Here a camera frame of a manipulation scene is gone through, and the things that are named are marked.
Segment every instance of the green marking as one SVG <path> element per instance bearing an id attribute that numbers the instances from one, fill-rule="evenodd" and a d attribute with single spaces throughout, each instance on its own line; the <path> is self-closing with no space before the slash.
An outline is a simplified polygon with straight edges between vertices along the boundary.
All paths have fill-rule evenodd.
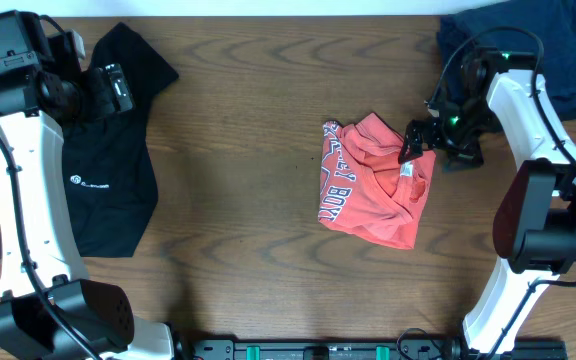
<path id="1" fill-rule="evenodd" d="M 390 360 L 390 348 L 387 346 L 377 346 L 377 360 Z"/>
<path id="2" fill-rule="evenodd" d="M 248 346 L 246 348 L 246 360 L 259 360 L 261 358 L 261 349 L 259 346 Z"/>

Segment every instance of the table surface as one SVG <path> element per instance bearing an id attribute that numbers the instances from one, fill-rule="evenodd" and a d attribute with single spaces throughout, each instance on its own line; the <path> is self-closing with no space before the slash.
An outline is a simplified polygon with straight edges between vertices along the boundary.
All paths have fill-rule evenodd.
<path id="1" fill-rule="evenodd" d="M 323 122 L 376 111 L 403 132 L 424 118 L 437 18 L 59 19 L 88 54 L 119 21 L 181 77 L 150 115 L 148 229 L 133 258 L 87 258 L 92 279 L 121 286 L 141 317 L 241 339 L 457 333 L 494 267 L 493 217 L 516 172 L 503 135 L 482 138 L 477 170 L 445 173 L 438 154 L 414 250 L 317 222 Z M 576 142 L 576 121 L 565 127 Z M 548 289 L 521 334 L 561 337 L 576 359 L 576 289 Z"/>

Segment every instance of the black t-shirt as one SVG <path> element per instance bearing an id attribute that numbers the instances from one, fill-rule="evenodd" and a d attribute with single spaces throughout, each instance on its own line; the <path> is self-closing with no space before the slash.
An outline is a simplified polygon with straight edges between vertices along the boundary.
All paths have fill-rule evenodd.
<path id="1" fill-rule="evenodd" d="M 157 205 L 157 183 L 146 148 L 148 113 L 154 97 L 179 77 L 123 23 L 99 40 L 90 66 L 113 63 L 123 69 L 135 108 L 63 129 L 64 187 L 81 256 L 134 254 Z"/>

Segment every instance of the wooden table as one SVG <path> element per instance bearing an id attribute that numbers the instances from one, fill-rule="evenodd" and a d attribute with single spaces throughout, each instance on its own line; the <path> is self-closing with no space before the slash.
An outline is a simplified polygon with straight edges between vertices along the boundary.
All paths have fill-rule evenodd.
<path id="1" fill-rule="evenodd" d="M 502 135 L 482 139 L 478 170 L 444 173 L 439 154 L 412 251 L 317 222 L 321 125 L 376 111 L 404 131 L 425 117 L 437 18 L 59 19 L 88 54 L 118 21 L 181 77 L 150 116 L 148 230 L 132 259 L 86 259 L 92 279 L 121 286 L 139 316 L 242 339 L 457 333 L 516 171 Z M 566 129 L 576 141 L 576 121 Z M 576 359 L 576 289 L 547 290 L 521 334 L 561 337 Z"/>

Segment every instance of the garment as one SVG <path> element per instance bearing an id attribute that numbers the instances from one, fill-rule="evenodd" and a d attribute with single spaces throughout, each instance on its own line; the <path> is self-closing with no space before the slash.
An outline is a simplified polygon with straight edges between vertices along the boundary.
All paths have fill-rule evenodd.
<path id="1" fill-rule="evenodd" d="M 158 199 L 145 140 L 148 113 L 154 97 L 179 77 L 123 23 L 99 40 L 90 66 L 112 63 L 121 65 L 135 108 L 63 129 L 64 186 L 81 256 L 135 252 Z"/>
<path id="2" fill-rule="evenodd" d="M 546 90 L 562 120 L 576 118 L 576 0 L 510 0 L 441 17 L 437 42 L 444 65 L 468 37 L 495 26 L 515 26 L 535 33 L 543 41 L 542 69 Z M 511 31 L 494 32 L 476 40 L 481 46 L 499 50 L 536 52 L 535 41 Z M 453 100 L 464 99 L 460 66 L 464 53 L 457 54 L 445 79 Z"/>
<path id="3" fill-rule="evenodd" d="M 403 141 L 376 115 L 324 128 L 319 222 L 397 249 L 412 249 L 435 153 L 399 165 Z"/>

